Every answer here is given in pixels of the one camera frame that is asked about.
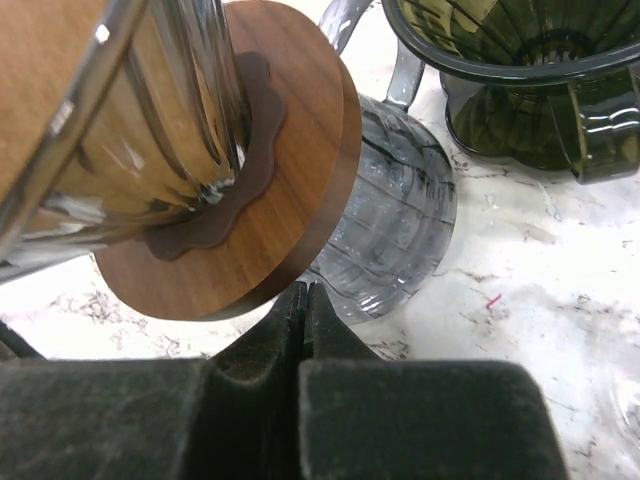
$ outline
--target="wooden base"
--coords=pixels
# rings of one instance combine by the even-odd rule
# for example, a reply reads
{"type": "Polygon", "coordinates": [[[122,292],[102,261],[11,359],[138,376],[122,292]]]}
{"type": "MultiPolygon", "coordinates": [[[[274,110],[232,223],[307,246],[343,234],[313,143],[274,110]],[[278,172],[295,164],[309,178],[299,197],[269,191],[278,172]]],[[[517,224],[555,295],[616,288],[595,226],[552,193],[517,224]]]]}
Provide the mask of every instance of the wooden base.
{"type": "Polygon", "coordinates": [[[171,262],[156,259],[137,240],[96,253],[118,298],[157,318],[228,318],[276,296],[328,241],[358,168],[356,89],[322,32],[275,2],[231,2],[225,9],[234,51],[264,55],[271,82],[286,99],[275,175],[216,248],[190,250],[171,262]]]}

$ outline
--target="glass handle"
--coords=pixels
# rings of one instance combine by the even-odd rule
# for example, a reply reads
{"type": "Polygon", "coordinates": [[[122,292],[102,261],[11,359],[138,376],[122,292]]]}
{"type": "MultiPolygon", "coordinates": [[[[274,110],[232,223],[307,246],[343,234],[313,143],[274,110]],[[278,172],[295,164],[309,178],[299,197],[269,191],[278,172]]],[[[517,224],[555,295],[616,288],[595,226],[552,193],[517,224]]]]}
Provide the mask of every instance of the glass handle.
{"type": "MultiPolygon", "coordinates": [[[[333,0],[318,23],[338,55],[342,55],[358,22],[373,0],[333,0]]],[[[398,40],[398,54],[384,103],[409,110],[422,81],[424,62],[398,40]]]]}
{"type": "Polygon", "coordinates": [[[391,76],[391,82],[387,89],[387,98],[384,99],[384,103],[408,112],[418,94],[423,73],[424,62],[411,53],[404,43],[398,40],[396,65],[393,68],[393,75],[391,76]]]}
{"type": "Polygon", "coordinates": [[[627,177],[640,166],[640,64],[569,83],[550,97],[560,144],[580,184],[627,177]]]}
{"type": "Polygon", "coordinates": [[[372,2],[373,0],[333,0],[322,14],[318,27],[338,55],[342,55],[362,14],[372,2]]]}

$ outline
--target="white marble surface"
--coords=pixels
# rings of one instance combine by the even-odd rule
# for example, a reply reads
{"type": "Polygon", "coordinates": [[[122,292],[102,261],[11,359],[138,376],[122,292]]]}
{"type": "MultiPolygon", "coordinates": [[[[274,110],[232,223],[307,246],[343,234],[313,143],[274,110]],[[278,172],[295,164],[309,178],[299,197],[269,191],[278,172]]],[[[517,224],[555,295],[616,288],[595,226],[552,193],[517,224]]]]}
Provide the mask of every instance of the white marble surface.
{"type": "MultiPolygon", "coordinates": [[[[314,20],[327,4],[285,3],[314,20]]],[[[375,5],[343,56],[362,93],[383,98],[395,48],[375,5]]],[[[581,187],[568,174],[470,159],[448,137],[444,102],[437,72],[427,69],[411,113],[455,164],[451,246],[406,308],[356,332],[387,359],[524,365],[542,388],[574,480],[640,478],[640,449],[622,422],[626,405],[640,400],[640,181],[581,187]]],[[[0,288],[3,318],[51,358],[210,355],[267,309],[215,323],[146,318],[114,298],[88,257],[0,288]]]]}

